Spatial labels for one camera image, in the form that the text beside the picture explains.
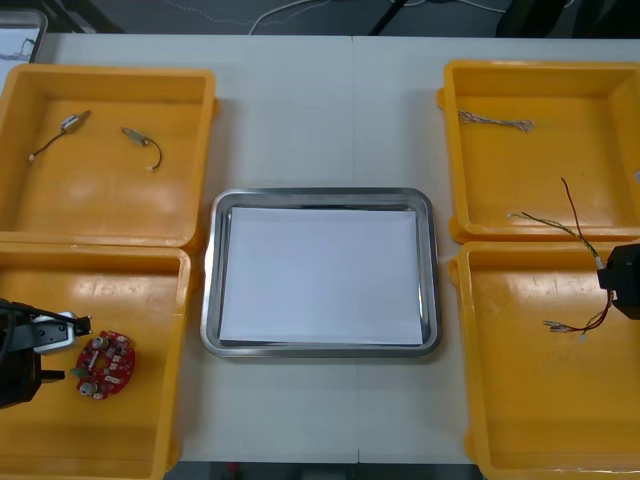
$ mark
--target yellow bin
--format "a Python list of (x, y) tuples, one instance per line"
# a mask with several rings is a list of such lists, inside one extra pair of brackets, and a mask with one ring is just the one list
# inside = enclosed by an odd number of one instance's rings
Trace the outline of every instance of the yellow bin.
[[(77, 378), (43, 384), (31, 402), (0, 410), (0, 479), (156, 479), (178, 459), (174, 412), (191, 293), (190, 260), (174, 248), (0, 243), (0, 297), (92, 316), (92, 329), (130, 336), (130, 383), (106, 400)], [(66, 370), (88, 337), (42, 357)]]
[[(564, 177), (585, 236), (640, 237), (640, 82), (637, 64), (454, 61), (444, 109), (458, 242), (572, 237), (510, 213), (573, 225)], [(514, 127), (462, 123), (458, 112)]]
[[(606, 258), (615, 244), (595, 244)], [(602, 310), (580, 243), (470, 242), (449, 266), (458, 288), (471, 433), (489, 480), (640, 478), (640, 322)]]
[[(202, 244), (198, 212), (214, 112), (208, 70), (22, 65), (0, 102), (0, 241), (181, 247)], [(74, 133), (33, 163), (61, 122)], [(140, 147), (121, 128), (155, 141)]]

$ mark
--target wire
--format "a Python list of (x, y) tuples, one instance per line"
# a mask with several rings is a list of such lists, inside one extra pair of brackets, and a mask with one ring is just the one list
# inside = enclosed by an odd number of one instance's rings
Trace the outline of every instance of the wire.
[[(297, 7), (298, 5), (303, 5), (305, 3), (311, 3), (311, 2), (317, 2), (319, 0), (298, 0), (296, 2), (292, 2), (292, 3), (287, 3), (286, 5), (282, 5), (281, 7), (277, 7), (274, 8), (273, 10), (269, 10), (268, 12), (263, 13), (262, 15), (260, 15), (258, 17), (258, 19), (253, 22), (253, 25), (251, 26), (251, 29), (249, 30), (249, 35), (253, 35), (253, 33), (256, 31), (256, 28), (258, 28), (258, 25), (260, 25), (260, 23), (262, 23), (262, 21), (267, 18), (270, 17), (271, 15), (281, 12), (282, 10), (288, 10), (289, 8), (293, 8), (293, 7)], [(311, 5), (307, 8), (303, 8), (302, 10), (300, 10), (299, 12), (296, 12), (294, 14), (294, 16), (300, 15), (302, 12), (305, 12), (307, 10), (310, 10), (312, 8), (319, 8), (319, 7), (323, 7), (327, 4), (329, 4), (331, 2), (331, 0), (325, 0), (322, 3), (319, 3), (317, 5)]]
[[(591, 254), (593, 255), (593, 257), (596, 260), (596, 264), (598, 266), (598, 270), (601, 270), (601, 269), (604, 268), (604, 264), (602, 263), (602, 259), (600, 258), (600, 254), (595, 249), (595, 247), (593, 245), (591, 245), (591, 243), (589, 243), (589, 241), (586, 238), (584, 238), (584, 235), (582, 234), (582, 229), (580, 228), (580, 221), (578, 220), (578, 212), (576, 211), (576, 206), (573, 203), (573, 198), (571, 198), (571, 192), (569, 191), (569, 184), (567, 183), (567, 181), (564, 178), (561, 178), (560, 180), (562, 180), (562, 183), (564, 184), (565, 192), (567, 193), (567, 198), (569, 199), (569, 203), (571, 204), (571, 210), (573, 211), (573, 218), (576, 221), (576, 228), (578, 230), (578, 233), (574, 232), (569, 227), (567, 227), (565, 225), (562, 225), (560, 222), (556, 222), (555, 220), (546, 220), (544, 218), (534, 217), (533, 215), (530, 215), (527, 212), (513, 213), (513, 214), (510, 214), (509, 216), (515, 216), (515, 217), (519, 217), (519, 218), (525, 218), (525, 219), (528, 219), (528, 220), (533, 220), (534, 222), (538, 222), (538, 223), (542, 223), (544, 225), (548, 225), (550, 227), (558, 228), (558, 229), (563, 230), (564, 232), (568, 233), (569, 235), (572, 235), (573, 237), (575, 237), (578, 240), (580, 240), (584, 244), (585, 247), (587, 247), (587, 250), (589, 250), (589, 252), (591, 252)], [(571, 325), (567, 325), (565, 323), (560, 323), (560, 322), (545, 321), (543, 323), (544, 323), (544, 325), (549, 327), (551, 332), (554, 332), (554, 333), (581, 332), (582, 334), (585, 334), (589, 330), (594, 330), (594, 329), (598, 328), (600, 325), (602, 325), (602, 323), (604, 322), (604, 319), (607, 317), (607, 313), (609, 313), (609, 309), (611, 308), (612, 304), (613, 304), (613, 290), (607, 290), (607, 303), (605, 303), (604, 308), (600, 312), (598, 312), (595, 315), (593, 315), (587, 321), (586, 325), (584, 327), (582, 327), (582, 328), (572, 327)]]
[(151, 140), (149, 137), (146, 137), (147, 141), (149, 143), (153, 143), (156, 148), (158, 149), (158, 161), (156, 162), (156, 164), (152, 167), (147, 167), (147, 170), (155, 170), (156, 168), (158, 168), (160, 166), (160, 164), (162, 163), (162, 150), (160, 149), (160, 145), (158, 145), (156, 142), (154, 142), (153, 140)]
[(560, 177), (560, 180), (562, 180), (562, 183), (564, 183), (564, 189), (567, 192), (567, 198), (569, 199), (569, 203), (571, 204), (571, 210), (573, 210), (573, 218), (576, 221), (576, 228), (578, 229), (580, 238), (584, 238), (584, 235), (582, 235), (582, 230), (580, 230), (580, 222), (578, 221), (578, 212), (576, 211), (576, 206), (573, 204), (573, 199), (571, 198), (571, 192), (569, 191), (569, 185), (567, 184), (567, 181), (564, 178)]
[[(395, 0), (388, 0), (389, 3), (396, 3)], [(407, 3), (405, 5), (405, 7), (417, 7), (419, 5), (424, 5), (425, 3), (427, 3), (428, 0), (417, 0), (416, 2), (413, 3)], [(459, 3), (464, 3), (465, 5), (469, 5), (471, 7), (476, 7), (476, 8), (480, 8), (482, 10), (487, 10), (489, 12), (495, 12), (495, 13), (505, 13), (506, 10), (503, 10), (501, 8), (494, 8), (494, 7), (488, 7), (486, 5), (482, 5), (480, 3), (476, 3), (476, 2), (472, 2), (470, 0), (453, 0)], [(569, 0), (564, 8), (569, 8), (571, 5), (573, 5), (573, 2), (575, 2), (576, 0)]]
[(9, 347), (11, 346), (11, 342), (13, 342), (13, 336), (16, 331), (16, 314), (12, 310), (8, 310), (7, 315), (7, 333), (2, 341), (2, 347), (0, 348), (0, 366), (7, 358), (9, 354)]
[(580, 240), (584, 244), (584, 246), (587, 247), (587, 250), (589, 250), (589, 252), (591, 252), (591, 254), (593, 255), (593, 258), (596, 259), (596, 263), (597, 263), (597, 260), (600, 258), (600, 255), (598, 254), (596, 249), (593, 247), (593, 245), (591, 245), (591, 243), (589, 243), (589, 241), (586, 238), (578, 235), (576, 232), (571, 230), (569, 227), (565, 227), (560, 222), (556, 222), (555, 220), (546, 220), (544, 218), (534, 217), (533, 215), (530, 215), (527, 212), (512, 213), (512, 214), (510, 214), (510, 216), (524, 218), (526, 220), (533, 220), (534, 222), (544, 223), (545, 225), (548, 225), (550, 227), (559, 228), (560, 230), (563, 230), (564, 232), (568, 233), (569, 235), (572, 235), (575, 238), (577, 238), (578, 240)]
[(31, 155), (29, 155), (29, 160), (31, 160), (33, 162), (38, 155), (40, 155), (42, 152), (44, 152), (47, 148), (49, 148), (51, 146), (51, 144), (53, 142), (55, 142), (57, 139), (59, 139), (60, 137), (62, 137), (66, 133), (68, 133), (66, 130), (60, 130), (60, 132), (58, 132), (58, 134), (55, 137), (53, 137), (51, 140), (49, 140), (47, 143), (45, 143), (44, 147), (42, 147), (39, 150), (36, 150)]

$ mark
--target black wire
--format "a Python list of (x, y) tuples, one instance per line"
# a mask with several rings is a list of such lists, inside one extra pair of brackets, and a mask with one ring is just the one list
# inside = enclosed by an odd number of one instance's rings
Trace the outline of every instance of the black wire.
[(153, 167), (150, 167), (151, 170), (155, 170), (162, 163), (162, 150), (160, 149), (160, 145), (158, 145), (156, 142), (151, 140), (149, 137), (147, 137), (147, 141), (149, 141), (149, 143), (153, 143), (156, 146), (156, 148), (158, 149), (158, 155), (159, 155), (158, 162)]
[(58, 133), (55, 137), (53, 137), (51, 140), (49, 140), (47, 143), (45, 143), (44, 147), (42, 147), (41, 149), (39, 149), (36, 152), (32, 153), (31, 155), (34, 156), (34, 157), (37, 157), (42, 152), (44, 152), (47, 148), (49, 148), (53, 142), (55, 142), (57, 139), (59, 139), (65, 133), (67, 133), (66, 130), (60, 130), (60, 133)]
[(369, 36), (376, 36), (382, 33), (387, 24), (394, 19), (394, 17), (398, 14), (400, 9), (404, 7), (404, 4), (407, 3), (407, 1), (408, 0), (395, 0), (382, 16), (382, 18), (378, 20), (378, 23), (376, 23), (375, 27), (371, 29), (371, 31), (369, 32)]
[(9, 354), (9, 347), (11, 346), (11, 342), (13, 342), (13, 336), (16, 331), (16, 313), (14, 311), (9, 310), (7, 315), (7, 333), (4, 336), (4, 340), (2, 341), (2, 347), (0, 347), (0, 366), (7, 358)]

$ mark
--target stainless steel tray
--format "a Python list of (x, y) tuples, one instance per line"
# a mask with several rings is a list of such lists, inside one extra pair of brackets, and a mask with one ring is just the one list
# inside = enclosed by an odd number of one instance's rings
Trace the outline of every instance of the stainless steel tray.
[[(410, 210), (416, 214), (421, 345), (346, 345), (238, 342), (220, 339), (226, 263), (233, 207)], [(214, 202), (200, 334), (206, 348), (222, 357), (417, 357), (440, 342), (437, 255), (431, 202), (421, 192), (400, 188), (278, 188), (229, 190)]]

